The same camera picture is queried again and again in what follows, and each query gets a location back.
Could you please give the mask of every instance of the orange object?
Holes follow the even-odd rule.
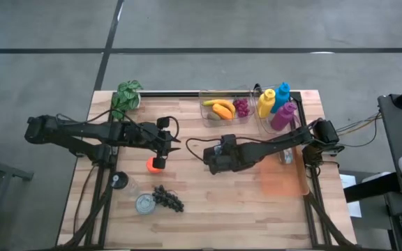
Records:
[[[150,159],[148,159],[148,161],[147,161],[147,169],[152,174],[158,174],[158,173],[162,172],[162,169],[153,167],[153,157],[150,157]]]

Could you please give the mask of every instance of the squeeze bottle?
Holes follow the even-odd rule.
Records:
[[[297,106],[294,103],[287,102],[280,109],[278,109],[276,115],[271,121],[271,127],[274,130],[283,130],[289,122],[294,118],[294,111]]]
[[[267,89],[258,98],[257,110],[258,110],[258,116],[261,119],[264,119],[269,115],[271,108],[274,106],[274,103],[276,102],[275,97],[276,92],[273,89]]]
[[[274,114],[290,99],[290,84],[283,82],[276,89],[276,104],[272,107],[271,113]]]

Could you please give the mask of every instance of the yellow banana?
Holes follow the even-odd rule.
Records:
[[[202,105],[204,105],[204,106],[212,106],[215,104],[219,104],[219,105],[222,105],[222,106],[228,108],[230,110],[230,112],[232,112],[232,117],[235,116],[235,106],[229,100],[208,100],[208,101],[204,101],[202,103]]]

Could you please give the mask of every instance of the potted plant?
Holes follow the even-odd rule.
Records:
[[[124,114],[128,110],[136,109],[139,107],[140,94],[137,90],[142,90],[142,86],[137,80],[127,81],[120,83],[117,87],[117,92],[112,97],[112,108],[121,111],[113,111],[112,115],[118,120],[124,118]]]

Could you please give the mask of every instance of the small jar lid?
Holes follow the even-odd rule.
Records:
[[[156,202],[151,194],[143,194],[136,199],[136,210],[141,215],[153,213],[155,207]]]
[[[115,172],[111,177],[111,187],[114,189],[124,189],[128,185],[128,175],[124,172]]]

